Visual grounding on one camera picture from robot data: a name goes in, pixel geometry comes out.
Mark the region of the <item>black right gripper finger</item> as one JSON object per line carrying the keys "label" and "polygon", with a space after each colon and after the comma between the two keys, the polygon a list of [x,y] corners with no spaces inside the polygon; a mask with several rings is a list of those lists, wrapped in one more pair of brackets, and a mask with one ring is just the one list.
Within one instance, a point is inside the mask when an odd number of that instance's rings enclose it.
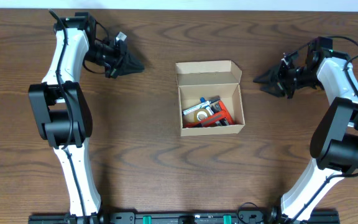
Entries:
{"label": "black right gripper finger", "polygon": [[268,69],[265,73],[258,76],[257,78],[253,79],[254,83],[259,84],[272,84],[272,83],[278,83],[280,81],[278,74],[280,71],[280,66],[275,65]]}
{"label": "black right gripper finger", "polygon": [[284,97],[286,93],[277,85],[262,85],[260,90],[276,97]]}

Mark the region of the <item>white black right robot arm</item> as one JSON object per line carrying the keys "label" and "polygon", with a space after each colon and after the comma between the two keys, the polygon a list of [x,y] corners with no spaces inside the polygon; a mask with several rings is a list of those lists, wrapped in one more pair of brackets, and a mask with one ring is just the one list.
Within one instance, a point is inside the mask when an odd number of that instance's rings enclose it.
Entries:
{"label": "white black right robot arm", "polygon": [[276,97],[292,98],[298,89],[320,87],[329,101],[311,138],[311,160],[294,186],[265,216],[267,223],[321,220],[322,216],[314,212],[321,199],[341,180],[358,177],[358,82],[353,57],[334,50],[334,39],[317,37],[305,44],[304,66],[295,66],[295,50],[254,79],[262,85],[261,91]]}

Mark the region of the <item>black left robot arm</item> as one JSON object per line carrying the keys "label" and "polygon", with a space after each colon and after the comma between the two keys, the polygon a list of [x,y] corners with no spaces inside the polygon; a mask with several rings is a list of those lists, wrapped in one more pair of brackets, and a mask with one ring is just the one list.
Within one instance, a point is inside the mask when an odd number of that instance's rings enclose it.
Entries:
{"label": "black left robot arm", "polygon": [[98,222],[102,200],[94,183],[89,158],[93,132],[90,108],[80,87],[82,69],[91,62],[103,67],[106,78],[141,73],[145,67],[127,47],[127,36],[97,38],[100,23],[88,12],[60,17],[53,31],[57,40],[50,68],[28,96],[40,137],[60,161],[70,199],[65,223]]}

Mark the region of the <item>red black stapler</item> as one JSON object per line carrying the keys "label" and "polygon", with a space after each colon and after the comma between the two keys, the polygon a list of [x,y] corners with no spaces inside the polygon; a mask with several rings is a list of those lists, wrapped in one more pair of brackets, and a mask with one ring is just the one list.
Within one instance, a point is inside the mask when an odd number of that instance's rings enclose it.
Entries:
{"label": "red black stapler", "polygon": [[228,112],[224,103],[219,100],[214,106],[211,107],[214,115],[211,117],[213,123],[223,122],[223,126],[234,125],[234,120]]}

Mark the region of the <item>yellow tape roll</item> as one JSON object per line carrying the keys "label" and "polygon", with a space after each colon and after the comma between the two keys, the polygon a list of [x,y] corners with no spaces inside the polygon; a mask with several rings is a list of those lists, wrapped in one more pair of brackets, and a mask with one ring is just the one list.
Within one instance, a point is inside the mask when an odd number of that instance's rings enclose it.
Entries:
{"label": "yellow tape roll", "polygon": [[200,108],[194,112],[194,122],[199,122],[203,119],[209,118],[211,116],[211,113],[205,109]]}

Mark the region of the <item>red utility knife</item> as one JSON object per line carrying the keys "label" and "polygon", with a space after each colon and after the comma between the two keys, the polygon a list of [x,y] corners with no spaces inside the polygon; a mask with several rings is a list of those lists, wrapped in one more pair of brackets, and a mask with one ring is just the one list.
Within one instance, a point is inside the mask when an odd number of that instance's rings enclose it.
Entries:
{"label": "red utility knife", "polygon": [[185,127],[186,128],[203,128],[203,127],[208,127],[210,126],[211,124],[214,124],[215,122],[217,121],[220,121],[221,119],[225,119],[227,118],[228,116],[228,112],[227,111],[220,111],[218,113],[215,113],[213,114],[212,116],[206,118],[206,119],[203,119],[197,123],[189,123],[189,124],[186,124]]}

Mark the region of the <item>blue capped white marker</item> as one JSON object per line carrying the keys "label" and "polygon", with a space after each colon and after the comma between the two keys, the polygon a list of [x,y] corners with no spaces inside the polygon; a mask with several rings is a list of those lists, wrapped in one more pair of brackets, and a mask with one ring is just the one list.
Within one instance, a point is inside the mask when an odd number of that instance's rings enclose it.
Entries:
{"label": "blue capped white marker", "polygon": [[206,110],[208,111],[209,115],[212,116],[212,115],[214,114],[214,112],[213,112],[213,110],[212,110],[211,107],[210,107],[211,102],[205,100],[205,98],[203,98],[203,97],[200,98],[200,102],[201,102],[201,104],[203,105],[202,108],[206,109]]}

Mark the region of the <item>black capped white marker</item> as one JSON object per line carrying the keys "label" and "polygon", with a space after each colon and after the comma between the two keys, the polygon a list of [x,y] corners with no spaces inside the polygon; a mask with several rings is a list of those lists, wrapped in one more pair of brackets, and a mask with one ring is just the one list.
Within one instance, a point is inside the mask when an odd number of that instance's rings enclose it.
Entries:
{"label": "black capped white marker", "polygon": [[[217,101],[219,101],[219,100],[220,100],[220,97],[217,96],[217,97],[214,97],[214,98],[210,98],[210,99],[207,100],[207,101],[210,101],[210,102],[211,102],[211,105],[212,105],[213,103],[215,103],[215,102],[217,102]],[[192,113],[192,112],[195,112],[196,110],[202,108],[202,106],[203,106],[203,105],[202,105],[201,102],[200,102],[199,104],[197,104],[197,105],[195,105],[195,106],[192,106],[192,107],[190,107],[190,108],[188,108],[188,109],[183,110],[183,111],[182,111],[182,115],[183,115],[183,116],[186,116],[186,115],[188,115],[188,114],[190,114],[190,113]]]}

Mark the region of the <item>cardboard box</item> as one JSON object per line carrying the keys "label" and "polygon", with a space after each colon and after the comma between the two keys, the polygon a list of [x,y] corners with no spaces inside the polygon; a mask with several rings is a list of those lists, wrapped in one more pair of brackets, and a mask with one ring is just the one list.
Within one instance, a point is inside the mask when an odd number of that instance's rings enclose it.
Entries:
{"label": "cardboard box", "polygon": [[[176,64],[180,134],[181,136],[201,136],[213,134],[237,134],[245,126],[240,80],[241,69],[231,60],[207,62],[182,62]],[[183,116],[182,111],[214,97],[226,106],[234,125],[223,126],[223,122],[203,128],[186,128],[194,122],[194,112]]]}

